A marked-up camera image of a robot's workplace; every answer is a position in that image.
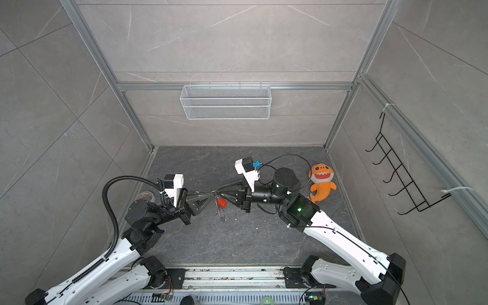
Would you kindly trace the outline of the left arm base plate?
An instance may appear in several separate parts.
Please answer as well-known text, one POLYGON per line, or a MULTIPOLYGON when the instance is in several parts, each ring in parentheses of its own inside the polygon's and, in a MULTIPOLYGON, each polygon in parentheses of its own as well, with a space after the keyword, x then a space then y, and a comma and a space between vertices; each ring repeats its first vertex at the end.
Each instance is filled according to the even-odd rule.
POLYGON ((182 289, 186 269, 184 268, 170 268, 166 270, 165 274, 160 274, 156 277, 153 284, 149 286, 152 289, 162 289, 164 291, 182 289))

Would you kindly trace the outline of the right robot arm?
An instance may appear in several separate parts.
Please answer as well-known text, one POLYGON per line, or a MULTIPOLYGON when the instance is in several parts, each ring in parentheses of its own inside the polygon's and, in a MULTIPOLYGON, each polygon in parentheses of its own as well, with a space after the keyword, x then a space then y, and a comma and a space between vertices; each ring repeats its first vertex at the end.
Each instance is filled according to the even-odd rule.
POLYGON ((300 269, 308 288, 334 286, 358 294, 366 304, 396 304, 403 292, 405 259, 378 251, 334 222, 325 211, 300 193, 293 170, 280 168, 268 185, 255 186, 259 172, 245 172, 242 180, 221 186, 216 195, 250 212, 253 204, 271 204, 292 229, 314 238, 346 261, 330 263, 311 255, 300 269))

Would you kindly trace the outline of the red key tag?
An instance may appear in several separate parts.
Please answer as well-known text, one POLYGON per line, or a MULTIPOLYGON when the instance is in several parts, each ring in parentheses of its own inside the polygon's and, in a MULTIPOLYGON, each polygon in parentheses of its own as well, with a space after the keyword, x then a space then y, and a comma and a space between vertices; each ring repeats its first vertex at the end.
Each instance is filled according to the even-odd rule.
POLYGON ((217 204, 219 207, 225 208, 227 205, 227 201, 222 197, 218 197, 217 198, 217 204))

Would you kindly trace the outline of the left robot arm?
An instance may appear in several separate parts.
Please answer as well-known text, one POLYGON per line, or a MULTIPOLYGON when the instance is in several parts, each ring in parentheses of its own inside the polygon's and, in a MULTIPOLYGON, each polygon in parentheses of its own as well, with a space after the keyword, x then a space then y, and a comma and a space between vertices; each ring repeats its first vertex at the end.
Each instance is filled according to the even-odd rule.
POLYGON ((159 242, 164 231, 158 226, 173 220, 189 224, 211 198, 211 194, 189 196, 182 189, 176 206, 133 202, 125 217, 128 229, 115 237, 107 251, 48 291, 32 291, 25 303, 114 304, 144 287, 164 286, 169 277, 162 262, 155 256, 143 256, 159 242))

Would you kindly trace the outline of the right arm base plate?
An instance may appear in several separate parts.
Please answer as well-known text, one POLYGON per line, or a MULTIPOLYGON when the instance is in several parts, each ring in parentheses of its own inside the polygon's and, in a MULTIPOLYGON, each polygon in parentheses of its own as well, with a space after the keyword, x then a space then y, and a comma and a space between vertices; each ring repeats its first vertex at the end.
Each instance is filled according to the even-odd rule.
POLYGON ((282 269, 286 288, 335 288, 335 285, 319 284, 311 275, 303 275, 300 268, 285 267, 282 269))

